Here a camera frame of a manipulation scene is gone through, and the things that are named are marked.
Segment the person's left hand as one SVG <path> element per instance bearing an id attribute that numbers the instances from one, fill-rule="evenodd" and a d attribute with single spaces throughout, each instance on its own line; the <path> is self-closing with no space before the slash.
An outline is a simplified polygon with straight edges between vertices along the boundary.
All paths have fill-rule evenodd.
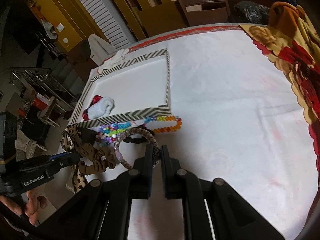
<path id="1" fill-rule="evenodd" d="M 41 210 L 46 208 L 48 205 L 48 200 L 45 196 L 40 195 L 40 188 L 34 188 L 26 192 L 26 197 L 28 198 L 24 209 L 22 209 L 17 203 L 12 199 L 1 195 L 1 203 L 9 208 L 16 215 L 25 214 L 29 218 L 29 223 L 31 225 L 36 225 Z"/>

